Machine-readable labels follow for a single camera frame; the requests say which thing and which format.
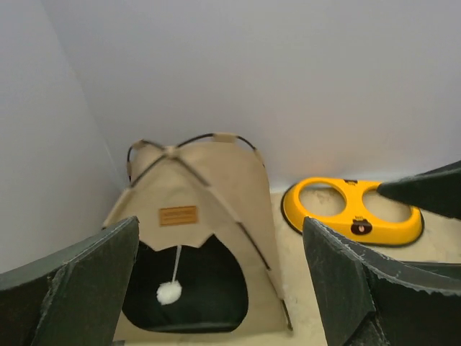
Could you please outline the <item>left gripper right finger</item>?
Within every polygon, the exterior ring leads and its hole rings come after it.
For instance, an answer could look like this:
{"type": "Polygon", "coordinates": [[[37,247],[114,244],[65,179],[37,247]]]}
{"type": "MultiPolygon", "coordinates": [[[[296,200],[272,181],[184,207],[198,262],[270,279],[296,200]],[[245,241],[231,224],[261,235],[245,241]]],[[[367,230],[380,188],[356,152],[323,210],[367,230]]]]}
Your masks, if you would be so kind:
{"type": "Polygon", "coordinates": [[[460,344],[460,264],[399,261],[309,217],[303,244],[328,345],[460,344]]]}

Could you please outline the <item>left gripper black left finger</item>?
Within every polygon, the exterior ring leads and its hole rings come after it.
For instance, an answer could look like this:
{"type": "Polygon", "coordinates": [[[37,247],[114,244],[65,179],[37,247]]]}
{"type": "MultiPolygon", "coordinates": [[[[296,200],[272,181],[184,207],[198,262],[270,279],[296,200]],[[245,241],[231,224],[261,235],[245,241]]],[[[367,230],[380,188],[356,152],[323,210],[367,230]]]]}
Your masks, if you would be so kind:
{"type": "Polygon", "coordinates": [[[111,345],[139,244],[135,216],[1,274],[2,345],[111,345]]]}

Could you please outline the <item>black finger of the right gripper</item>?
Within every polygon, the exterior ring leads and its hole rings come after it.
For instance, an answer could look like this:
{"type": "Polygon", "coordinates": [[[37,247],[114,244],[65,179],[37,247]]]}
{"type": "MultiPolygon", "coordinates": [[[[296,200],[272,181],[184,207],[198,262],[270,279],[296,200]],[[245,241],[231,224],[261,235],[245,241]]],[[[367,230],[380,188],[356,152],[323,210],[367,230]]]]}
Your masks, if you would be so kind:
{"type": "Polygon", "coordinates": [[[379,184],[385,198],[447,218],[460,219],[460,161],[379,184]]]}

